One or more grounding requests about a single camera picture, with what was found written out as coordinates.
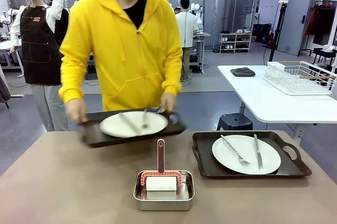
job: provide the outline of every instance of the tray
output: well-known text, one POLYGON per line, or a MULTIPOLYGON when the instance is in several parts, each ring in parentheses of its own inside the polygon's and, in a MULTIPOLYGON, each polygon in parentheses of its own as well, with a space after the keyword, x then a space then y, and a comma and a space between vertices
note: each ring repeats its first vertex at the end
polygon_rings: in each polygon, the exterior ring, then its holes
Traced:
POLYGON ((301 154, 298 149, 274 132, 259 131, 219 131, 219 132, 200 132, 193 134, 193 153, 198 162, 200 174, 208 179, 237 179, 237 178, 301 178, 309 176, 312 171, 302 161, 301 154), (254 137, 268 143, 272 146, 281 157, 281 166, 278 170, 266 175, 248 175, 241 174, 221 165, 213 156, 212 145, 220 138, 220 135, 246 135, 254 137), (290 155, 284 151, 284 147, 290 147, 296 153, 296 159, 292 160, 290 155))
POLYGON ((145 186, 141 185, 141 175, 138 173, 133 190, 138 209, 142 211, 188 211, 192 207, 195 195, 193 176, 186 170, 180 170, 182 185, 177 187, 176 199, 147 199, 145 186))
MULTIPOLYGON (((158 108, 148 109, 148 111, 152 112, 156 112, 157 110, 158 108)), ((124 112, 128 111, 143 111, 143 109, 125 110, 124 112)), ((162 115, 168 119, 168 125, 164 130, 158 133, 131 138, 118 138, 103 133, 100 129, 100 123, 104 119, 112 115, 118 114, 120 112, 123 111, 97 112, 87 114, 88 122, 82 124, 84 128, 82 141, 91 148, 100 148, 110 145, 130 143, 134 141, 141 141, 152 138, 160 138, 164 136, 180 134, 186 129, 186 125, 180 121, 180 116, 177 113, 167 114, 164 112, 162 113, 162 115)))

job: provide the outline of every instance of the dish rack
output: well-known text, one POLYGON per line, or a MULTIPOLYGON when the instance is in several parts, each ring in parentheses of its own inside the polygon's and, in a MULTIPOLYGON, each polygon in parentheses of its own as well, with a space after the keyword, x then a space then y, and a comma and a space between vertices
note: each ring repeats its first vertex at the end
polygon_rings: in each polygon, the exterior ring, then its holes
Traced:
POLYGON ((330 95, 336 77, 308 62, 268 62, 264 79, 288 95, 330 95))

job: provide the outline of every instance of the red garment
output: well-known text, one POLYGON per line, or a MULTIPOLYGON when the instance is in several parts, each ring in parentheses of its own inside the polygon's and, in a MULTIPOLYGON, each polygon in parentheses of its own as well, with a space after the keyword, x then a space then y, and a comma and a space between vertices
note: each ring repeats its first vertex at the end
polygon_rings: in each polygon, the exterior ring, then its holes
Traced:
POLYGON ((304 35, 313 35, 314 34, 314 23, 316 20, 317 12, 318 12, 319 5, 315 5, 311 8, 312 14, 310 17, 310 20, 308 22, 308 25, 306 26, 304 35))

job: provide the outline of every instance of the stainless steel box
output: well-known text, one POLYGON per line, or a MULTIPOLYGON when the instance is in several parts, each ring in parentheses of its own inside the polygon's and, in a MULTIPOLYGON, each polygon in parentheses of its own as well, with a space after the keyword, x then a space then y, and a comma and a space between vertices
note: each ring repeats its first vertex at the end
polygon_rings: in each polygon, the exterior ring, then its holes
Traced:
POLYGON ((195 195, 193 176, 186 170, 180 170, 182 175, 182 185, 177 187, 175 199, 171 197, 163 199, 148 199, 145 186, 141 185, 141 175, 138 173, 133 197, 137 201, 138 208, 142 211, 188 211, 192 207, 192 200, 195 195))

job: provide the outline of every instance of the knife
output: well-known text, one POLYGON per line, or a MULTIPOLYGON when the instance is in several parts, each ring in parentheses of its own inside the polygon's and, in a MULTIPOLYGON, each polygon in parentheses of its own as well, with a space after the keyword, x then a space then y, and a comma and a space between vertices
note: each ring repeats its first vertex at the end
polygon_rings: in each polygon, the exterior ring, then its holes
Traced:
POLYGON ((257 163, 259 164, 259 170, 261 170, 263 168, 262 157, 261 157, 261 153, 260 153, 259 144, 258 144, 258 141, 257 141, 257 135, 256 134, 254 134, 254 143, 255 143, 256 154, 257 154, 257 163))
POLYGON ((138 127, 136 127, 136 125, 134 123, 132 123, 128 119, 128 117, 125 116, 125 114, 123 112, 120 113, 120 117, 137 135, 141 135, 142 134, 142 132, 140 131, 140 129, 138 127))

